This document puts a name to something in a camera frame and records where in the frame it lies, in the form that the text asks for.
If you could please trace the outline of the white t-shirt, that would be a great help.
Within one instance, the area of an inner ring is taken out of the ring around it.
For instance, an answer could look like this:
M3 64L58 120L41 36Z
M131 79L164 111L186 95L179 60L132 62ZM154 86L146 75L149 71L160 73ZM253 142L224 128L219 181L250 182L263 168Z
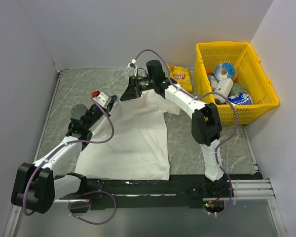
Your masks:
M112 139L89 144L80 153L75 172L88 178L168 180L165 113L178 116L180 108L153 90L137 99L118 100L110 113Z

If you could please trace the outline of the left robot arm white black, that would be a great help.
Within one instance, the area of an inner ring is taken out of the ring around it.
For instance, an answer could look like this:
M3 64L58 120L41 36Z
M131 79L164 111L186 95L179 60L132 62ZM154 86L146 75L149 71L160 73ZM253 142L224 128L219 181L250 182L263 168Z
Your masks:
M87 108L77 104L71 109L71 121L64 139L44 157L33 163L19 166L11 195L11 203L23 209L24 215L31 216L35 212L44 214L52 206L54 200L72 194L76 198L87 195L87 178L77 173L68 173L56 179L60 168L78 156L89 144L93 133L92 126L109 113L117 100L117 96L94 91L91 94L93 105Z

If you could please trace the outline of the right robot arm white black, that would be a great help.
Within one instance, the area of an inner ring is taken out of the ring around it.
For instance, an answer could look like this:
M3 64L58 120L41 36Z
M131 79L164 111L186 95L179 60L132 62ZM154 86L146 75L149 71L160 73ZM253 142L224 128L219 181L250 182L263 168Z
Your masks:
M136 60L133 59L127 67L134 70L134 75L129 77L128 86L120 100L136 99L141 97L144 91L154 90L156 94L183 110L191 118L191 134L200 144L205 162L205 176L211 180L206 184L206 192L212 197L218 196L223 191L223 185L219 181L223 177L223 171L217 148L222 130L217 107L213 103L206 104L197 100L173 79L167 78L158 60L146 63L148 74L145 77L138 76Z

